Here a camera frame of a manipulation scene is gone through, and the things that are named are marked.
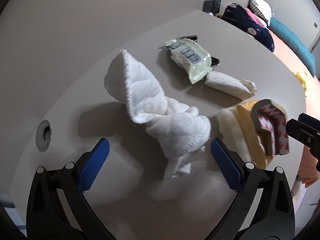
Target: green plastic wrapper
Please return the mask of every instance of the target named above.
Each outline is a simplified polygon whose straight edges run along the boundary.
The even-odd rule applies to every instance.
[[[203,79],[212,69],[211,55],[193,40],[180,37],[166,41],[165,45],[171,52],[171,59],[185,69],[191,84]]]

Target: table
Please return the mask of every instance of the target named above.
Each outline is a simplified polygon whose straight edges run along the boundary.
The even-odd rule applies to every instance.
[[[145,132],[144,125],[130,121],[125,106],[103,85],[109,63],[120,49],[127,49],[159,80],[166,96],[198,107],[212,123],[211,137],[219,136],[215,116],[239,100],[204,86],[203,81],[191,85],[185,71],[170,59],[164,47],[169,39],[193,34],[198,35],[198,43],[206,51],[220,60],[215,70],[256,83],[258,92],[251,99],[273,100],[284,107],[289,119],[305,112],[301,84],[275,55],[227,22],[194,11],[115,49],[74,82],[44,116],[52,125],[51,144],[47,151],[39,152],[33,134],[11,188],[14,204],[24,220],[36,168],[60,169],[105,137],[110,141],[110,155],[84,195],[118,239],[191,240],[207,236],[235,196],[214,160],[204,155],[192,164],[190,174],[162,181],[167,159],[158,142]],[[289,143],[290,154],[275,157],[268,169],[283,167],[292,187],[303,145],[292,138]],[[250,223],[257,201],[244,226]]]

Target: yellow toy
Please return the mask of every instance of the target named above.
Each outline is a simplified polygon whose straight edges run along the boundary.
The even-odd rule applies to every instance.
[[[299,82],[303,86],[303,88],[304,88],[304,96],[307,97],[307,80],[306,80],[306,77],[308,76],[308,74],[306,72],[304,74],[302,74],[301,72],[298,71],[294,75],[296,76],[296,78],[299,80]]]

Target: teal blanket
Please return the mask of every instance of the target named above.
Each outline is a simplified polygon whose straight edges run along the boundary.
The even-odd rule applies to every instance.
[[[315,57],[298,36],[275,17],[271,18],[270,26],[268,28],[292,49],[314,77],[316,72]]]

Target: crumpled white cloth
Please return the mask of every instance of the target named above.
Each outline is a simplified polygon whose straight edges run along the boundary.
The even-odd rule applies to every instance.
[[[253,97],[257,92],[256,85],[253,82],[238,80],[225,73],[213,70],[208,73],[204,84],[241,100]]]
[[[198,108],[164,95],[158,80],[127,50],[112,60],[104,85],[109,95],[126,104],[131,120],[146,124],[169,159],[164,179],[190,173],[191,162],[204,152],[211,124]]]

